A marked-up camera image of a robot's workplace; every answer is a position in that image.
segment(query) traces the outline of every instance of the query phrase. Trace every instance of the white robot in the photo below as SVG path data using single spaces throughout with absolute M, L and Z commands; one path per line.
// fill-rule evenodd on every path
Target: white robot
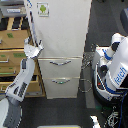
M 96 47 L 92 69 L 94 92 L 102 101 L 116 104 L 128 89 L 128 37 L 112 36 L 110 47 Z
M 19 74 L 13 83 L 7 87 L 5 92 L 6 98 L 0 101 L 0 128 L 16 128 L 20 123 L 22 116 L 20 102 L 25 97 L 34 73 L 34 59 L 38 58 L 43 50 L 42 41 L 40 41 L 38 47 L 29 45 L 29 41 L 30 37 L 24 41 L 24 52 L 27 59 L 21 61 Z

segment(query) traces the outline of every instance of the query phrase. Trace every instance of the cabinet door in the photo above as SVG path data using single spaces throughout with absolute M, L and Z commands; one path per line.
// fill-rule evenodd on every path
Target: cabinet door
M 79 79 L 44 79 L 46 96 L 53 98 L 76 98 Z
M 38 2 L 47 2 L 49 16 L 39 15 Z M 91 0 L 31 0 L 32 14 L 38 41 L 44 50 L 40 57 L 82 56 L 88 32 Z M 27 16 L 31 25 L 30 8 L 25 0 Z
M 42 78 L 79 77 L 82 58 L 38 60 Z

